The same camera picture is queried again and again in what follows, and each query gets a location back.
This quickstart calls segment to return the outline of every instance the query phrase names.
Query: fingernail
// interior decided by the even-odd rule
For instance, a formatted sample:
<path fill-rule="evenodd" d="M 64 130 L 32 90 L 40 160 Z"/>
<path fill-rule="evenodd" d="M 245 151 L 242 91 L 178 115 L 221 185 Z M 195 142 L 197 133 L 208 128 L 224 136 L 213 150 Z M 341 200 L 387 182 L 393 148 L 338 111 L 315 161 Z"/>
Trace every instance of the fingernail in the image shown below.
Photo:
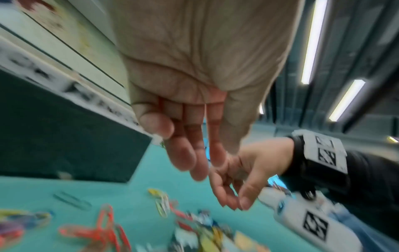
<path fill-rule="evenodd" d="M 240 199 L 240 205 L 243 210 L 248 210 L 251 207 L 251 202 L 247 197 L 242 197 Z"/>

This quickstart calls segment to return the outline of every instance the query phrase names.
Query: black sleeve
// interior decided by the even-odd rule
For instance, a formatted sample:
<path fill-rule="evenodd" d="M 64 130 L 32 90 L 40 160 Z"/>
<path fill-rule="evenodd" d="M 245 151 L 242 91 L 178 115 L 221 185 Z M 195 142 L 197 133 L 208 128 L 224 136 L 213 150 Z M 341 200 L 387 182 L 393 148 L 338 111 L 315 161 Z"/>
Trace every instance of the black sleeve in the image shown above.
<path fill-rule="evenodd" d="M 295 142 L 293 163 L 281 176 L 292 191 L 307 191 L 315 186 L 300 176 L 303 145 Z M 399 210 L 399 164 L 383 157 L 347 151 L 349 187 L 345 193 L 330 189 L 334 201 L 356 207 Z"/>

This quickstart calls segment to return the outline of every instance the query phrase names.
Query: dark green panel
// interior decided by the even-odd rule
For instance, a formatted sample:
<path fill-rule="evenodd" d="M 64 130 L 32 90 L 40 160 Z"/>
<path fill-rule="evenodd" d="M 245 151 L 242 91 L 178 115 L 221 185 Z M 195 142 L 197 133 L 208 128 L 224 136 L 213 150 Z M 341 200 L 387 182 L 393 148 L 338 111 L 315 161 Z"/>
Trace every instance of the dark green panel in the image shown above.
<path fill-rule="evenodd" d="M 151 138 L 0 70 L 0 175 L 127 182 Z"/>

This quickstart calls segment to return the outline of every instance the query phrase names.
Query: tube light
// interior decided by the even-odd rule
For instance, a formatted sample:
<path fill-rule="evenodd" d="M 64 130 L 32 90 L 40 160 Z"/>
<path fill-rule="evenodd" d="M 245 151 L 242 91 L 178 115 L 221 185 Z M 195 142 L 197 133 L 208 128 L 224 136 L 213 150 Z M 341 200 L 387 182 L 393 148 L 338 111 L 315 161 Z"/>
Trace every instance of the tube light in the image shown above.
<path fill-rule="evenodd" d="M 312 74 L 313 65 L 315 62 L 317 46 L 319 44 L 321 28 L 323 26 L 323 20 L 325 11 L 327 9 L 328 0 L 316 0 L 315 8 L 313 10 L 312 24 L 310 25 L 310 34 L 308 47 L 306 49 L 305 63 L 303 65 L 302 72 L 302 84 L 310 83 L 310 76 Z"/>
<path fill-rule="evenodd" d="M 333 122 L 338 121 L 338 119 L 341 117 L 342 113 L 346 110 L 346 108 L 349 106 L 349 104 L 353 101 L 353 99 L 356 97 L 356 95 L 359 93 L 359 91 L 362 89 L 363 85 L 366 82 L 364 80 L 354 80 L 352 84 L 350 85 L 350 88 L 348 91 L 346 91 L 344 97 L 342 97 L 340 103 L 335 107 L 334 111 L 330 115 L 329 119 Z"/>
<path fill-rule="evenodd" d="M 388 139 L 394 142 L 395 144 L 399 143 L 399 141 L 395 137 L 388 137 Z"/>

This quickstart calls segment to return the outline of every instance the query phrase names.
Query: palm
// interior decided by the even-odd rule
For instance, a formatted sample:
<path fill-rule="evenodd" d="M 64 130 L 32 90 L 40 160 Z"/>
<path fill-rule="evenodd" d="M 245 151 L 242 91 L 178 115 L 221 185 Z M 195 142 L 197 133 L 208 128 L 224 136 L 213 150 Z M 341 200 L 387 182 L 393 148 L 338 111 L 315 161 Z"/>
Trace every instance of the palm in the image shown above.
<path fill-rule="evenodd" d="M 137 118 L 147 131 L 167 139 L 177 168 L 204 179 L 205 113 L 211 162 L 219 166 L 224 148 L 238 151 L 286 59 L 300 1 L 113 2 Z"/>

